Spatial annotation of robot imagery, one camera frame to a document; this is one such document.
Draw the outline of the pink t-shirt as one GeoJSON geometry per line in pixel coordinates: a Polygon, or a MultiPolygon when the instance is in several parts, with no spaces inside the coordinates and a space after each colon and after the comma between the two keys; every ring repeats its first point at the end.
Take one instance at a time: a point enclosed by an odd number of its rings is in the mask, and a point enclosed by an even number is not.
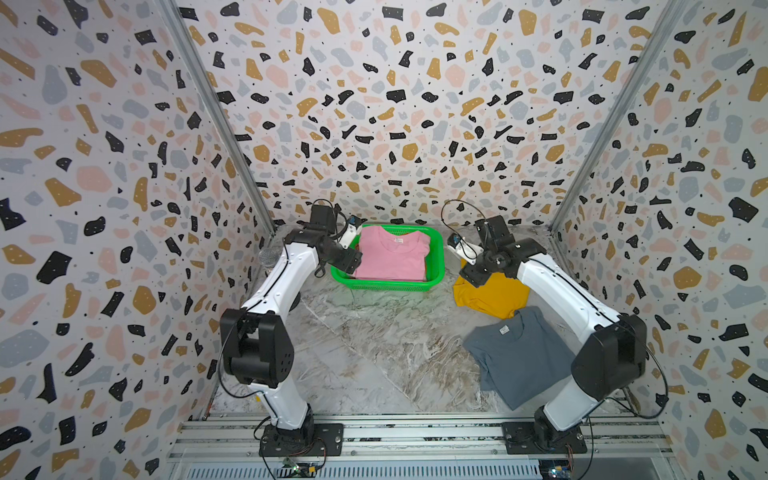
{"type": "Polygon", "coordinates": [[[371,281],[423,282],[430,237],[420,231],[395,235],[381,226],[364,227],[357,249],[362,262],[354,277],[371,281]]]}

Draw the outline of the grey t-shirt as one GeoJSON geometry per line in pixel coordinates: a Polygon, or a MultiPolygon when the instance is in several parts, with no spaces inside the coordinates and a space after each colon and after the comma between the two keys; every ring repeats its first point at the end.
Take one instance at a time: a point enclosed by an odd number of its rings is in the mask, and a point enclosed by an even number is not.
{"type": "Polygon", "coordinates": [[[473,329],[463,347],[479,367],[480,389],[496,393],[512,410],[569,377],[575,359],[536,306],[473,329]]]}

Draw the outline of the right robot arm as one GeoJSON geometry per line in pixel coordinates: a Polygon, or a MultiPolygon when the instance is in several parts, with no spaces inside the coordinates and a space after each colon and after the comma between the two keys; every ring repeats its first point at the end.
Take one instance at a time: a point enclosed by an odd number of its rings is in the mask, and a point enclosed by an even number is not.
{"type": "Polygon", "coordinates": [[[466,261],[460,275],[472,286],[493,273],[521,281],[569,326],[580,342],[568,383],[534,416],[542,443],[573,430],[602,401],[642,377],[646,370],[647,328],[634,314],[604,305],[561,269],[536,240],[516,240],[500,216],[475,222],[480,243],[458,234],[448,248],[466,261]]]}

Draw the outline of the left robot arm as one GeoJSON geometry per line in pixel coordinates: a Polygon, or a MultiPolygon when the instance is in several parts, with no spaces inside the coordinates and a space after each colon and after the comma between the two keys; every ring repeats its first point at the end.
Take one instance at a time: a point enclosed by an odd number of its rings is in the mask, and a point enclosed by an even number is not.
{"type": "Polygon", "coordinates": [[[314,428],[311,406],[291,376],[295,350],[286,328],[289,313],[298,305],[306,281],[324,266],[355,272],[362,253],[352,242],[365,222],[345,215],[338,204],[313,204],[307,222],[273,241],[277,260],[263,284],[241,307],[221,316],[217,374],[227,374],[249,389],[232,397],[259,398],[280,434],[309,436],[314,428]]]}

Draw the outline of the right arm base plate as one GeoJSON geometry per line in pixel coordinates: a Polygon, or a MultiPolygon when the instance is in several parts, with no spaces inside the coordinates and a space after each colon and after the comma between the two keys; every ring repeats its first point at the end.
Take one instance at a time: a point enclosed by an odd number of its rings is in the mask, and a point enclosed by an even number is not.
{"type": "Polygon", "coordinates": [[[558,431],[546,422],[504,422],[501,429],[508,455],[565,455],[588,452],[578,426],[558,431]]]}

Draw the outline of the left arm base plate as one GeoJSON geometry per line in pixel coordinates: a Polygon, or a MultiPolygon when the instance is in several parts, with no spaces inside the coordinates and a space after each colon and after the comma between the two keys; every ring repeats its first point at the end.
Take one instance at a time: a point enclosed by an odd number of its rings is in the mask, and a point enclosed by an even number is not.
{"type": "Polygon", "coordinates": [[[296,430],[268,425],[262,432],[259,453],[262,457],[336,457],[341,455],[343,438],[342,423],[320,423],[296,430]]]}

